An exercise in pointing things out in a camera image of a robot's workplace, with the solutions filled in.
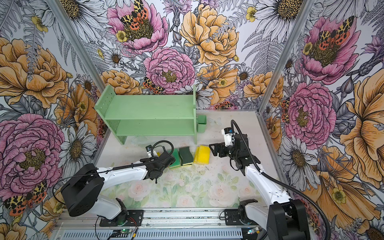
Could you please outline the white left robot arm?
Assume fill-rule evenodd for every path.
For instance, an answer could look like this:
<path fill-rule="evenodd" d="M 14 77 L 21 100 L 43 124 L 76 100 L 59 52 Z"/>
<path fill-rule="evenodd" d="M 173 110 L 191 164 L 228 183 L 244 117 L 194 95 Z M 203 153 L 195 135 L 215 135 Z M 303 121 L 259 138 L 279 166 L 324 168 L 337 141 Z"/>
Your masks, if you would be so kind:
<path fill-rule="evenodd" d="M 83 166 L 61 188 L 61 194 L 71 217 L 86 213 L 105 218 L 116 226 L 129 220 L 129 213 L 120 199 L 109 199 L 101 192 L 112 186 L 132 181 L 157 180 L 164 170 L 175 162 L 168 152 L 150 157 L 128 167 L 97 168 L 94 164 Z"/>

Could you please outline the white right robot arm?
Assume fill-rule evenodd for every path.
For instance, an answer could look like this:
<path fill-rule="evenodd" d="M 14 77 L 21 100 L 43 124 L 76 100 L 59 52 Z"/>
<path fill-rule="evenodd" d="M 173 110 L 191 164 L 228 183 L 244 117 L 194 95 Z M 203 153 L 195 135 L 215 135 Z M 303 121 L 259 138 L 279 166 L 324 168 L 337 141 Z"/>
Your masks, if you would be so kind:
<path fill-rule="evenodd" d="M 256 187 L 264 203 L 250 199 L 238 207 L 242 224 L 257 224 L 266 230 L 271 240 L 309 240 L 311 238 L 306 208 L 299 200 L 293 200 L 288 192 L 269 180 L 260 160 L 251 153 L 248 136 L 237 134 L 231 128 L 223 129 L 224 142 L 211 144 L 215 157 L 228 157 L 238 170 Z"/>

